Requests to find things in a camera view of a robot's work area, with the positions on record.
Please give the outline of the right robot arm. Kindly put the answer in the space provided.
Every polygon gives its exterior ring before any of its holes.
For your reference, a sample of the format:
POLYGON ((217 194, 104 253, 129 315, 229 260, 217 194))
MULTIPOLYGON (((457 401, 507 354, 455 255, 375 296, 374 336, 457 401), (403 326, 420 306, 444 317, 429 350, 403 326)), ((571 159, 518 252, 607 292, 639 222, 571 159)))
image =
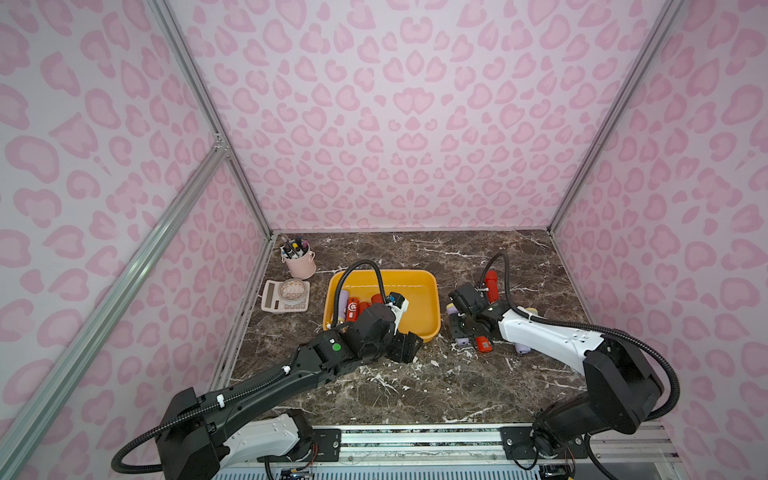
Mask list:
POLYGON ((539 457, 552 458, 588 434, 635 433, 664 394, 648 350, 627 334, 545 319, 501 300, 490 302, 473 288, 449 298, 457 338, 522 345, 584 377, 584 392, 536 415, 526 448, 539 457))

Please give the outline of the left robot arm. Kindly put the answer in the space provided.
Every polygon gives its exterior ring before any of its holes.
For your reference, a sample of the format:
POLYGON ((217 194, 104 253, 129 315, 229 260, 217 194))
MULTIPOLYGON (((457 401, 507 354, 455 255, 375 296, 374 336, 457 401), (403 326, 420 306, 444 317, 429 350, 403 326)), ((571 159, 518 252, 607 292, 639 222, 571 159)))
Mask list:
POLYGON ((409 363, 423 339, 400 332, 407 299, 391 294, 349 324, 323 331, 299 346, 288 360, 233 387, 196 394, 177 393, 158 434, 161 471, 167 479, 211 479, 224 458, 224 444, 237 431, 281 402, 330 384, 382 357, 409 363))

